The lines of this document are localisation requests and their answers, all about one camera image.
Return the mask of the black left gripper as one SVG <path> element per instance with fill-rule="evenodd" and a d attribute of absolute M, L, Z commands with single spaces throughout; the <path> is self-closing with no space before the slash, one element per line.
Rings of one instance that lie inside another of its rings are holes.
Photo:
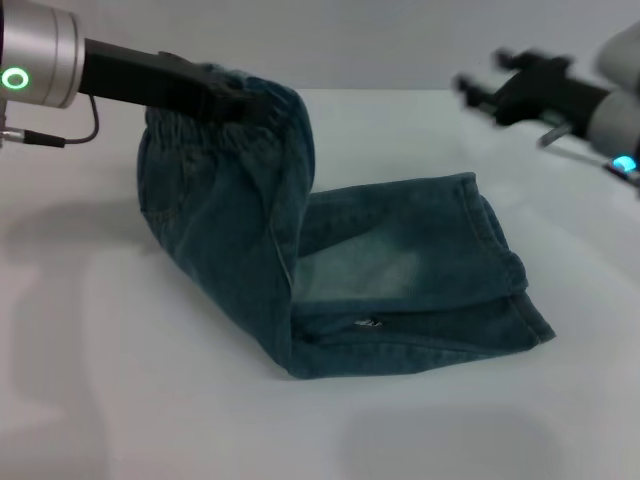
<path fill-rule="evenodd" d="M 214 123 L 257 121 L 264 96 L 233 85 L 209 86 L 198 65 L 88 39 L 82 72 L 86 95 L 175 111 Z"/>

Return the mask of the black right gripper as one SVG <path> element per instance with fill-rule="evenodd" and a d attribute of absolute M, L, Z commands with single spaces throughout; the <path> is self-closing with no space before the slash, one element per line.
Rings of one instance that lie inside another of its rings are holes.
<path fill-rule="evenodd" d="M 467 109 L 482 113 L 494 125 L 543 121 L 550 114 L 569 124 L 574 132 L 585 132 L 595 110 L 609 95 L 604 88 L 570 77 L 571 61 L 566 56 L 499 48 L 493 60 L 497 68 L 515 73 L 498 89 L 498 97 L 466 74 L 456 75 L 452 84 Z"/>

